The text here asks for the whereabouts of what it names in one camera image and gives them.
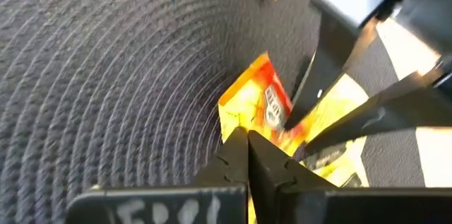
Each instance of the textured rug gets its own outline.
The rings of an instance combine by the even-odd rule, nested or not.
[[[309,0],[0,0],[0,222],[59,222],[93,184],[189,182],[222,92],[265,50],[292,92],[318,25]],[[397,80],[379,40],[351,76]],[[422,186],[414,132],[394,135],[367,140],[369,182]]]

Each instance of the chip bag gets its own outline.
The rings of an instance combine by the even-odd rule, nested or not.
[[[268,55],[262,54],[225,91],[218,103],[223,142],[242,126],[255,130],[292,156],[320,131],[367,100],[366,93],[344,75],[313,111],[291,131],[283,125],[292,109]],[[301,160],[300,164],[338,187],[368,186],[361,162],[365,138],[333,146]],[[250,200],[248,222],[255,223]]]

